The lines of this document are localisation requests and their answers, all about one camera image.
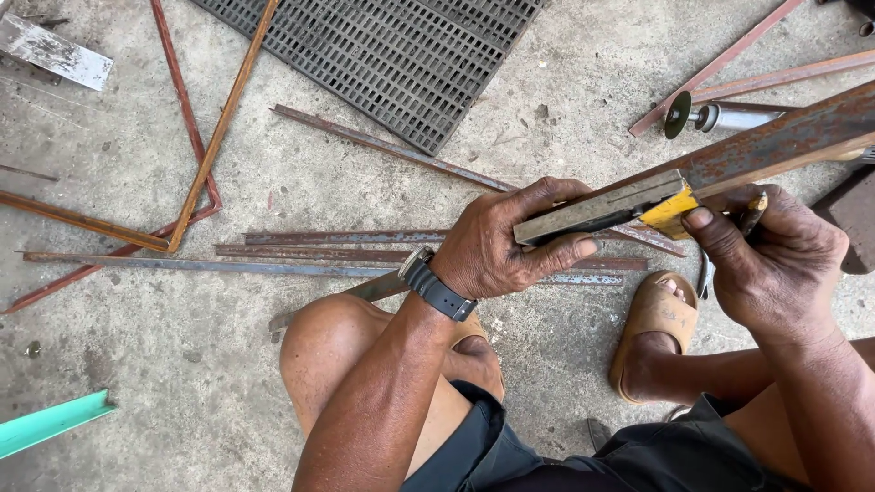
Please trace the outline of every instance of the leg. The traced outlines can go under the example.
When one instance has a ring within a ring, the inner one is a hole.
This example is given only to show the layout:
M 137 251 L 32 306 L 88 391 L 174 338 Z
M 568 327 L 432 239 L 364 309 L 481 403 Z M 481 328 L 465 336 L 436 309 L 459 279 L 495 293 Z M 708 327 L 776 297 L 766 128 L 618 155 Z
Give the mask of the leg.
M 665 285 L 682 298 L 675 285 Z M 875 366 L 875 338 L 851 343 L 870 367 Z M 641 401 L 692 405 L 703 392 L 740 410 L 724 422 L 745 442 L 760 463 L 802 483 L 808 476 L 796 451 L 781 394 L 758 349 L 714 355 L 679 355 L 669 335 L 637 335 L 626 357 L 623 390 Z
M 344 294 L 314 301 L 296 314 L 283 338 L 280 374 L 304 436 L 391 319 L 391 313 Z M 472 408 L 448 380 L 465 379 L 503 397 L 498 356 L 482 337 L 467 337 L 455 350 L 448 349 L 442 374 L 407 476 L 444 444 Z

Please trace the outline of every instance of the black shorts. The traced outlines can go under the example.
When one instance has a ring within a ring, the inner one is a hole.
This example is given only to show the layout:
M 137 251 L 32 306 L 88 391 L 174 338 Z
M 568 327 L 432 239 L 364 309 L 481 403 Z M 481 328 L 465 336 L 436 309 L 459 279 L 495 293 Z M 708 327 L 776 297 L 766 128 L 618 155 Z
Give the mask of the black shorts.
M 404 482 L 402 492 L 477 491 L 528 474 L 566 466 L 611 474 L 638 492 L 740 490 L 810 491 L 764 469 L 724 425 L 734 409 L 703 394 L 693 408 L 668 423 L 620 429 L 592 456 L 563 461 L 539 456 L 505 423 L 505 411 L 487 391 L 464 381 L 452 385 L 474 407 L 450 438 Z

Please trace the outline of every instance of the metal plate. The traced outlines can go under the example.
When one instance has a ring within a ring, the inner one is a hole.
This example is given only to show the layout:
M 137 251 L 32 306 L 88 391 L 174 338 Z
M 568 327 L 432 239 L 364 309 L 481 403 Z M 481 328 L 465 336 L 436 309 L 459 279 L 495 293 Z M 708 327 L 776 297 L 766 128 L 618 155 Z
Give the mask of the metal plate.
M 192 0 L 252 37 L 264 0 Z M 434 156 L 542 0 L 285 0 L 263 47 Z

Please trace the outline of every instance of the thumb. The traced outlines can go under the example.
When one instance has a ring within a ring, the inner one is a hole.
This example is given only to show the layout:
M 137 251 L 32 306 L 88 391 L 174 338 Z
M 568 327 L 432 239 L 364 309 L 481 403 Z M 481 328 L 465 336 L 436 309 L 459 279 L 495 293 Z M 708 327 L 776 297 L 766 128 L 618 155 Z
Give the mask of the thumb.
M 738 270 L 753 266 L 756 251 L 725 215 L 699 207 L 688 213 L 682 223 L 717 268 Z
M 592 234 L 585 232 L 561 235 L 540 248 L 523 255 L 528 270 L 538 278 L 565 271 L 578 261 L 600 250 Z

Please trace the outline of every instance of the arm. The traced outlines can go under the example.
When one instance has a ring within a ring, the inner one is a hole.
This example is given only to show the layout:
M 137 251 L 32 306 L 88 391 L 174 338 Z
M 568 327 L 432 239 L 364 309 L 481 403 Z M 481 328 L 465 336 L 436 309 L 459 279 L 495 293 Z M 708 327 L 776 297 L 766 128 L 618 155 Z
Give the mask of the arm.
M 468 299 L 521 291 L 597 247 L 590 235 L 567 235 L 524 253 L 514 225 L 587 191 L 574 179 L 542 179 L 517 192 L 484 195 L 465 209 L 429 266 Z M 317 419 L 293 491 L 401 487 L 454 327 L 415 292 L 408 295 Z
M 748 186 L 718 197 L 739 211 Z M 717 300 L 750 330 L 778 385 L 796 447 L 816 490 L 875 487 L 875 374 L 830 312 L 847 236 L 777 186 L 759 231 L 745 240 L 722 214 L 698 208 L 687 230 L 717 266 Z

